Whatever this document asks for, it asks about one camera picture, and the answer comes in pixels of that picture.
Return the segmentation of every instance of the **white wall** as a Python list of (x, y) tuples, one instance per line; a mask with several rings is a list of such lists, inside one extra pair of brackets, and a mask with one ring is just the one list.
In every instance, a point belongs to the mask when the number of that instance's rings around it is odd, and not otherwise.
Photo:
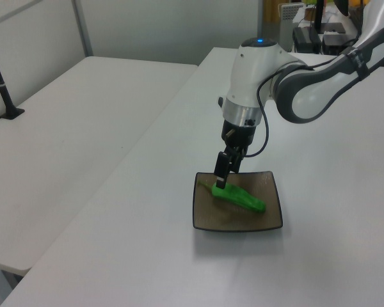
[(83, 58), (71, 0), (43, 0), (0, 23), (0, 70), (16, 106)]
[(93, 55), (200, 64), (257, 36), (259, 0), (76, 0)]

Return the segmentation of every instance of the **white desk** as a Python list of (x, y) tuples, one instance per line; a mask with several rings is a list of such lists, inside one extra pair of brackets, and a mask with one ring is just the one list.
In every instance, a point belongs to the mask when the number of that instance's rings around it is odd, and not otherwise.
[(195, 69), (86, 58), (0, 120), (0, 269), (36, 263)]
[(312, 123), (267, 103), (270, 143), (242, 171), (274, 172), (282, 229), (193, 228), (235, 53), (208, 55), (3, 307), (384, 306), (384, 68)]

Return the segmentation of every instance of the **black cable clip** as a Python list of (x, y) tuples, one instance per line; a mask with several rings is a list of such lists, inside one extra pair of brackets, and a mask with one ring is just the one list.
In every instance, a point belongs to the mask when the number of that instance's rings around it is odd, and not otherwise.
[(370, 75), (369, 68), (367, 67), (367, 63), (364, 61), (364, 57), (361, 51), (359, 51), (357, 48), (350, 47), (347, 50), (346, 56), (353, 64), (360, 81), (364, 80)]

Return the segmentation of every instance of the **green object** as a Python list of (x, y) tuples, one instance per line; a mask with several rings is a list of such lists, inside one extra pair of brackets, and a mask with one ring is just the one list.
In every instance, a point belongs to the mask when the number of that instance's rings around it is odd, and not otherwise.
[(220, 198), (221, 200), (229, 201), (230, 203), (256, 212), (264, 212), (266, 210), (264, 201), (257, 199), (236, 185), (226, 183), (225, 188), (220, 189), (216, 187), (216, 183), (214, 183), (212, 187), (205, 182), (199, 181), (198, 183), (206, 187), (214, 197)]

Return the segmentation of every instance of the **black box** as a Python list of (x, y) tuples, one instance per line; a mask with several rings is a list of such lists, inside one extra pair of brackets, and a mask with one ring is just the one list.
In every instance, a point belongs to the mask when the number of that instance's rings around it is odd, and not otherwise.
[(312, 27), (294, 28), (293, 42), (296, 52), (320, 53), (321, 41), (317, 31)]

